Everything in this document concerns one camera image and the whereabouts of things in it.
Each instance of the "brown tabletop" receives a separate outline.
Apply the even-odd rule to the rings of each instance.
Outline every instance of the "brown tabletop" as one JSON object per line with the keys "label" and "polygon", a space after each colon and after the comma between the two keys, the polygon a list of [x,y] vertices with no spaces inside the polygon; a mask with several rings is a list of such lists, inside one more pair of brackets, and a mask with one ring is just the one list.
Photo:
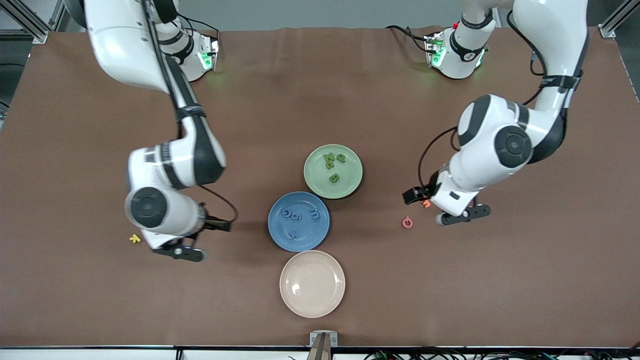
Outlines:
{"label": "brown tabletop", "polygon": [[[295,345],[315,329],[342,345],[629,346],[640,338],[640,113],[613,40],[591,29],[564,145],[480,194],[490,217],[438,227],[405,206],[424,146],[491,93],[528,99],[531,52],[497,29],[468,79],[427,68],[384,29],[281,29],[222,37],[217,72],[193,83],[228,157],[212,188],[237,204],[232,233],[209,232],[203,263],[129,237],[133,149],[175,134],[167,95],[98,67],[85,34],[51,33],[31,53],[0,133],[0,345]],[[293,253],[266,230],[271,205],[307,190],[302,167],[326,143],[360,156],[359,191],[326,201],[319,250],[347,277],[340,306],[287,309]],[[425,174],[452,154],[429,152]],[[185,191],[229,217],[220,201]],[[415,225],[403,229],[411,216]]]}

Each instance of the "metal frame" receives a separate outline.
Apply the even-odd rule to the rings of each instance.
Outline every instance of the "metal frame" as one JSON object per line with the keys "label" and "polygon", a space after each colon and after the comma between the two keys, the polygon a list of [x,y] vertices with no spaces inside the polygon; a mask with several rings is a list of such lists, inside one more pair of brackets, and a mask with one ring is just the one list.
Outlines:
{"label": "metal frame", "polygon": [[52,31],[51,27],[23,3],[22,0],[0,0],[0,8],[33,36],[34,44],[44,44],[47,42],[49,31]]}
{"label": "metal frame", "polygon": [[616,37],[615,29],[620,26],[640,6],[640,0],[625,0],[602,24],[598,25],[604,38]]}

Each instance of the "robot elbow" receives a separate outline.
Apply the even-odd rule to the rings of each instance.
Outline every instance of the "robot elbow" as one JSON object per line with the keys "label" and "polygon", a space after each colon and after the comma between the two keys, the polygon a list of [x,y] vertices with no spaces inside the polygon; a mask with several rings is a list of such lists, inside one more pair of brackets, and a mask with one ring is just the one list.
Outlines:
{"label": "robot elbow", "polygon": [[537,163],[551,156],[564,141],[564,134],[566,133],[566,114],[567,109],[564,108],[560,111],[551,129],[542,141],[534,147],[533,156],[529,160],[529,164]]}

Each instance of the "plate rim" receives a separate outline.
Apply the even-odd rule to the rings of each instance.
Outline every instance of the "plate rim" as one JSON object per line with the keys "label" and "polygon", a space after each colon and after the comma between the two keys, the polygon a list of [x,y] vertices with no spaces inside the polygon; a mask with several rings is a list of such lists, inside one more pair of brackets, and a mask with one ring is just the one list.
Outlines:
{"label": "plate rim", "polygon": [[[283,276],[284,276],[284,272],[285,272],[285,270],[287,270],[287,269],[288,269],[289,264],[291,263],[291,261],[293,261],[293,260],[294,260],[294,258],[296,258],[296,257],[298,257],[298,256],[302,256],[302,254],[306,254],[306,253],[308,253],[308,252],[317,252],[317,253],[321,254],[322,256],[325,256],[325,257],[327,257],[327,258],[329,258],[329,259],[333,260],[333,262],[335,262],[335,264],[337,264],[337,265],[338,265],[338,267],[337,267],[337,269],[339,270],[338,277],[342,279],[342,283],[344,284],[343,286],[341,286],[340,297],[339,297],[338,301],[336,301],[335,305],[334,305],[333,307],[331,307],[331,309],[329,309],[327,312],[325,312],[325,313],[323,313],[323,314],[321,314],[321,315],[319,315],[319,316],[308,316],[308,315],[303,315],[303,314],[301,314],[301,313],[297,312],[297,311],[296,311],[295,309],[293,309],[293,308],[291,307],[291,305],[289,305],[289,303],[285,300],[285,297],[284,297],[284,294],[283,294],[283,291],[282,291],[282,290],[283,290],[283,289],[282,289],[282,287],[283,287],[283,286],[282,286],[282,283],[283,283],[283,282],[282,282],[282,279],[283,279]],[[297,253],[297,254],[293,255],[293,256],[291,257],[291,259],[289,259],[289,260],[287,261],[287,263],[286,263],[286,264],[284,265],[284,267],[282,268],[282,271],[280,272],[280,279],[279,279],[279,282],[278,282],[278,287],[280,288],[280,298],[282,299],[282,301],[284,302],[284,304],[289,308],[289,310],[291,310],[294,314],[296,314],[296,315],[298,315],[298,316],[302,316],[302,317],[304,317],[304,318],[308,318],[308,319],[317,319],[317,318],[321,318],[321,317],[323,317],[323,316],[327,316],[327,315],[329,315],[330,313],[332,313],[334,310],[336,310],[336,309],[338,308],[338,306],[339,306],[339,305],[340,305],[340,303],[342,302],[342,299],[344,298],[344,294],[345,294],[345,292],[346,292],[346,288],[347,288],[347,278],[346,278],[346,275],[344,274],[344,269],[342,269],[342,265],[340,265],[340,262],[339,262],[336,258],[334,258],[333,256],[331,256],[330,254],[328,254],[328,253],[326,253],[326,252],[324,252],[324,251],[320,251],[320,250],[307,250],[307,251],[299,252],[299,253]]]}
{"label": "plate rim", "polygon": [[[349,192],[347,195],[344,195],[344,196],[341,196],[341,197],[330,197],[330,196],[326,196],[326,194],[321,195],[318,191],[316,191],[316,190],[318,190],[317,187],[313,187],[313,186],[311,186],[311,184],[309,184],[309,180],[307,178],[307,171],[306,171],[307,163],[309,163],[309,159],[311,158],[311,155],[313,155],[316,151],[322,149],[323,147],[329,147],[329,146],[339,146],[339,147],[343,147],[343,148],[349,150],[355,156],[355,158],[358,160],[358,163],[360,164],[360,181],[358,182],[358,185],[355,188],[353,188],[353,190],[351,192]],[[320,197],[324,197],[325,199],[335,200],[335,199],[342,199],[344,197],[347,197],[347,196],[351,195],[354,191],[356,191],[358,189],[358,187],[362,184],[362,178],[364,176],[364,167],[362,166],[362,160],[360,159],[358,154],[355,151],[353,151],[352,148],[350,148],[350,147],[348,147],[346,145],[341,145],[339,143],[328,143],[328,144],[325,144],[325,145],[322,145],[322,146],[319,146],[319,147],[315,148],[307,156],[307,159],[305,160],[305,164],[304,164],[304,166],[302,168],[302,172],[303,172],[303,176],[305,178],[305,183],[307,184],[309,189],[311,189],[312,192],[314,192],[316,195],[318,195]]]}
{"label": "plate rim", "polygon": [[[273,212],[273,209],[275,208],[275,206],[278,204],[279,201],[281,201],[283,198],[290,196],[292,194],[296,194],[296,193],[303,193],[305,195],[311,195],[312,197],[316,198],[323,206],[324,206],[324,210],[326,211],[327,214],[327,227],[326,227],[326,231],[324,232],[324,236],[320,239],[320,241],[315,244],[313,247],[311,247],[311,249],[307,249],[307,250],[292,250],[290,248],[284,247],[283,245],[279,244],[276,239],[273,236],[273,233],[271,232],[271,227],[269,226],[269,219],[271,218],[271,213]],[[329,207],[327,207],[327,205],[324,203],[324,201],[322,201],[322,199],[320,197],[318,197],[316,194],[314,193],[310,193],[310,192],[303,192],[303,191],[297,191],[297,192],[290,192],[290,193],[286,193],[284,195],[282,195],[281,197],[278,198],[278,200],[276,200],[273,205],[271,205],[271,209],[269,210],[269,213],[267,214],[267,230],[269,231],[269,237],[271,237],[271,240],[273,240],[274,243],[276,243],[276,245],[278,245],[281,249],[284,249],[286,251],[289,252],[297,252],[298,254],[305,252],[305,251],[310,251],[313,250],[315,247],[317,247],[318,245],[320,245],[325,239],[326,237],[329,235],[329,230],[331,229],[331,213],[329,212]]]}

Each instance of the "blue plate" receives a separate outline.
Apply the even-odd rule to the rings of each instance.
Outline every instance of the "blue plate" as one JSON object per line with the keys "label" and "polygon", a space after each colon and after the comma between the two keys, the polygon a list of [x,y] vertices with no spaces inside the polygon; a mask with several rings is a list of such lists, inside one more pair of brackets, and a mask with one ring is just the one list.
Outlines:
{"label": "blue plate", "polygon": [[330,222],[329,210],[319,197],[308,192],[292,192],[271,207],[269,234],[285,250],[307,251],[324,240]]}

